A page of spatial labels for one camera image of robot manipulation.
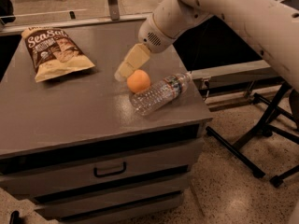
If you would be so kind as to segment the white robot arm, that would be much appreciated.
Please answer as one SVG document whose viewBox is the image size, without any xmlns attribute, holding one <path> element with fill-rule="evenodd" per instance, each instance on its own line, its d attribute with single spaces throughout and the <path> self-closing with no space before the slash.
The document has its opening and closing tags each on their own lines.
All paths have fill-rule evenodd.
<svg viewBox="0 0 299 224">
<path fill-rule="evenodd" d="M 152 53 L 165 51 L 185 31 L 216 16 L 299 91 L 298 11 L 276 0 L 163 0 L 142 23 L 115 72 L 126 80 Z"/>
</svg>

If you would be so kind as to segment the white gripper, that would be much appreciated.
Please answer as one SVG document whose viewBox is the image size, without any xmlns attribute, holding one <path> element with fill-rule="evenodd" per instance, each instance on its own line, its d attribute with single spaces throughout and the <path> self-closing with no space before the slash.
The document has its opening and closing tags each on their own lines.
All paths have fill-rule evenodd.
<svg viewBox="0 0 299 224">
<path fill-rule="evenodd" d="M 154 12 L 142 23 L 138 32 L 141 43 L 135 44 L 124 57 L 114 74 L 118 81 L 125 81 L 150 58 L 150 52 L 165 51 L 175 41 L 170 20 Z"/>
</svg>

